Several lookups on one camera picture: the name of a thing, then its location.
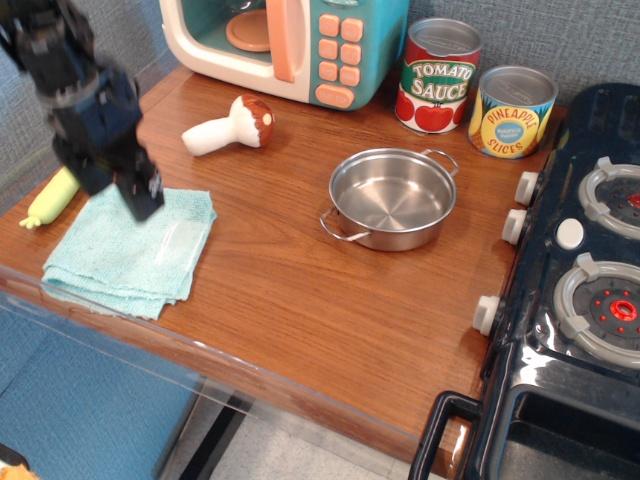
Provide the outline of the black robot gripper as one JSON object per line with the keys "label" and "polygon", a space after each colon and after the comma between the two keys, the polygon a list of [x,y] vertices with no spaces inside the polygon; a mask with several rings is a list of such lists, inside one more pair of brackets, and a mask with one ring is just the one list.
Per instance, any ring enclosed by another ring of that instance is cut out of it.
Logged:
{"label": "black robot gripper", "polygon": [[138,222],[164,206],[161,174],[137,139],[141,119],[137,86],[119,67],[101,68],[96,80],[50,109],[60,162],[90,196],[115,178]]}

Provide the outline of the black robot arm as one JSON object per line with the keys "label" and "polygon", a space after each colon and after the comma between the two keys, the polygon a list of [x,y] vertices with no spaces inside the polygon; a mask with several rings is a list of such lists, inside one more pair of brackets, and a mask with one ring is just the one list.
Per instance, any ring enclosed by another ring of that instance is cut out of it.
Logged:
{"label": "black robot arm", "polygon": [[116,185],[137,221],[159,210],[161,174],[137,138],[137,84],[95,54],[87,17],[70,1],[4,1],[1,46],[33,81],[56,156],[80,187]]}

